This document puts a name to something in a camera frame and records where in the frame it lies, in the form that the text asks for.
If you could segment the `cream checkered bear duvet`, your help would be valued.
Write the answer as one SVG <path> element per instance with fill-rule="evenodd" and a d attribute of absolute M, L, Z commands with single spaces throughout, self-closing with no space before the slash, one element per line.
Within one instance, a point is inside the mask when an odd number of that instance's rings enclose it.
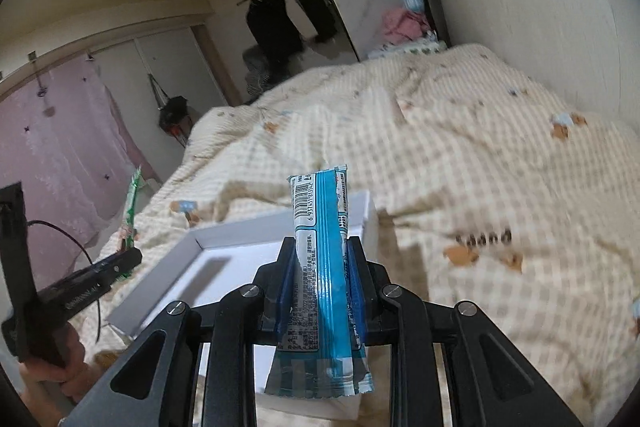
<path fill-rule="evenodd" d="M 290 176 L 341 165 L 375 203 L 395 283 L 474 301 L 585 425 L 612 421 L 639 378 L 638 134 L 478 44 L 311 69 L 211 109 L 137 215 L 143 261 L 103 310 L 188 231 L 176 200 L 202 225 L 247 221 L 290 207 Z"/>

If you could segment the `pink lace curtain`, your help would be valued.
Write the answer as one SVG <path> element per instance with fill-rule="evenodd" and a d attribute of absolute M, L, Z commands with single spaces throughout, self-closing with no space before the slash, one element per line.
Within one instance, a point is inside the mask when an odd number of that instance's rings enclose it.
<path fill-rule="evenodd" d="M 138 167 L 146 179 L 157 177 L 81 56 L 2 100 L 1 183 L 22 184 L 37 286 L 70 273 L 81 247 L 120 218 Z"/>

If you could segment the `black hanging coat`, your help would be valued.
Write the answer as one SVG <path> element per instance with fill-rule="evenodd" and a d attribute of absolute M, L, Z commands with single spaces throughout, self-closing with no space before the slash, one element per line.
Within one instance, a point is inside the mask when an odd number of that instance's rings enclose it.
<path fill-rule="evenodd" d="M 305 49 L 285 0 L 250 0 L 246 23 L 269 67 L 269 86 L 288 78 L 291 57 Z"/>

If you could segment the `black headboard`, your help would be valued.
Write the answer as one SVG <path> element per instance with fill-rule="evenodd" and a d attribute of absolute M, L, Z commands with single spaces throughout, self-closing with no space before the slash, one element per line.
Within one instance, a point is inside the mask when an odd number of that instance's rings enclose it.
<path fill-rule="evenodd" d="M 448 31 L 448 25 L 442 0 L 423 1 L 425 15 L 428 23 L 431 26 L 431 30 L 435 31 L 438 35 L 438 38 L 446 43 L 447 46 L 451 46 L 451 39 Z"/>

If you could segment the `pink clothes pile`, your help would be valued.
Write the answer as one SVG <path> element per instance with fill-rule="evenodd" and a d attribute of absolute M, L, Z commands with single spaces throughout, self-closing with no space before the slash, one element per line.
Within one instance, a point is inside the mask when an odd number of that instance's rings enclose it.
<path fill-rule="evenodd" d="M 431 30 L 423 13 L 404 8 L 391 9 L 383 15 L 383 35 L 385 40 L 398 44 L 416 41 Z"/>

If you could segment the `blue candy stick packet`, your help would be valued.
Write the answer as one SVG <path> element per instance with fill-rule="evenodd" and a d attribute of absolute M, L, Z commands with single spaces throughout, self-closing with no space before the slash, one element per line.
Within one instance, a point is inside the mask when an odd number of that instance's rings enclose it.
<path fill-rule="evenodd" d="M 293 299 L 265 393 L 319 400 L 371 392 L 350 299 L 347 167 L 290 176 L 288 183 L 296 254 Z"/>

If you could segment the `white cardboard box tray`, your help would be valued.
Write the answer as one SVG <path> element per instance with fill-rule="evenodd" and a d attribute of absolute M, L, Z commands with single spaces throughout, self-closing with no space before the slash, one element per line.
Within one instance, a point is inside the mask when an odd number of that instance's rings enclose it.
<path fill-rule="evenodd" d="M 348 212 L 348 235 L 360 238 L 367 259 L 378 260 L 378 215 L 371 193 L 349 193 Z M 134 284 L 107 323 L 122 337 L 134 339 L 171 301 L 184 301 L 191 308 L 216 303 L 233 289 L 250 283 L 261 265 L 276 261 L 283 239 L 293 235 L 290 208 L 250 220 L 194 228 Z M 361 395 L 306 402 L 265 395 L 275 353 L 275 347 L 254 348 L 258 405 L 332 421 L 357 419 Z"/>

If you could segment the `green candy stick packet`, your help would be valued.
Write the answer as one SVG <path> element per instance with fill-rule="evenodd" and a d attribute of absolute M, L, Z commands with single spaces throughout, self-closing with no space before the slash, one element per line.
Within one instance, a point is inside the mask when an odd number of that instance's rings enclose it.
<path fill-rule="evenodd" d="M 136 236 L 136 231 L 134 231 L 134 216 L 136 215 L 137 194 L 141 179 L 142 169 L 138 167 L 134 170 L 134 174 L 130 179 L 125 207 L 122 212 L 122 222 L 120 222 L 119 228 L 121 251 L 129 251 L 129 249 L 134 248 L 134 236 Z"/>

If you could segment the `black hanging bag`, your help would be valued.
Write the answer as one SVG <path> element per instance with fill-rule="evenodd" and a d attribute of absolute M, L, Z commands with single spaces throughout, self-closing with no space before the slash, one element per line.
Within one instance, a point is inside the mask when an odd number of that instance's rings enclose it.
<path fill-rule="evenodd" d="M 169 96 L 150 72 L 148 79 L 157 105 L 158 127 L 186 147 L 193 128 L 188 101 L 181 95 Z"/>

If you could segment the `green heart patterned pillow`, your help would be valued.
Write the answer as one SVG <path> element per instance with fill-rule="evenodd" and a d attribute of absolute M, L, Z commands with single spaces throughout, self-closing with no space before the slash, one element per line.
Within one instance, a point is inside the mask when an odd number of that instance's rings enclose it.
<path fill-rule="evenodd" d="M 446 49 L 448 49 L 448 46 L 445 41 L 421 38 L 399 44 L 383 44 L 379 48 L 372 50 L 368 54 L 368 59 L 373 60 L 374 58 L 386 57 L 394 54 L 430 55 L 444 52 Z"/>

